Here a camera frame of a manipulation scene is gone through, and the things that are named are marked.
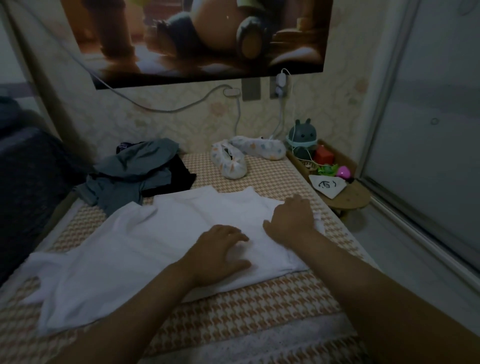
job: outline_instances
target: cartoon character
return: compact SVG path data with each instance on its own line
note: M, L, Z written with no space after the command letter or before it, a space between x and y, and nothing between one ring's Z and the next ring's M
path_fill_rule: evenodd
M300 120L295 120L295 126L290 129L287 136L287 143L290 144L293 154L304 160L312 160L317 146L317 131L307 119L304 124Z
M156 21L158 48L177 58L213 51L237 54L242 60L257 59L280 28L284 3L285 0L193 0L190 12Z

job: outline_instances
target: floor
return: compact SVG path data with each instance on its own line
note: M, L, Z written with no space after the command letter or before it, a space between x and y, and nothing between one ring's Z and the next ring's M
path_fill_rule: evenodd
M383 272L480 336L480 295L374 206L346 227Z

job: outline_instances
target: hand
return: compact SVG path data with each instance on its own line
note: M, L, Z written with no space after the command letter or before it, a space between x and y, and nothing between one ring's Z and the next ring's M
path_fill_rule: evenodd
M204 232L178 261L195 287L209 286L252 266L248 260L226 261L228 250L249 238L232 226L215 225Z
M275 208L272 221L264 221L264 230L277 243L294 250L301 235L315 230L310 201L299 194L287 198Z

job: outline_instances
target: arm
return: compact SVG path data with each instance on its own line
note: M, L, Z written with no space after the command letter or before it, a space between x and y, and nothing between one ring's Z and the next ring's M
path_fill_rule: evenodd
M178 262L166 267L123 306L68 346L50 363L136 363L173 308L193 288L208 286L250 267L226 262L227 251L248 238L216 225Z
M480 363L480 338L329 241L298 195L275 209L266 233L327 285L379 363Z

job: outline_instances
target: bed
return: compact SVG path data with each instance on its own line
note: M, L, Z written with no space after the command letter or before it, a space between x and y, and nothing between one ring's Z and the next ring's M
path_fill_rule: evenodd
M377 267L288 159L246 158L249 172L235 181L223 178L207 153L187 154L183 162L197 174L192 188L212 185L219 192L234 192L253 186L265 197L284 200L298 193L309 198L322 215L326 235ZM151 203L152 198L144 200ZM77 200L37 250L68 251L105 219L98 207ZM40 305L19 304L37 289L38 280L20 285L21 280L16 271L0 297L0 362L43 363L94 324L38 337ZM305 271L181 304L159 328L141 363L361 363L367 357L338 302Z

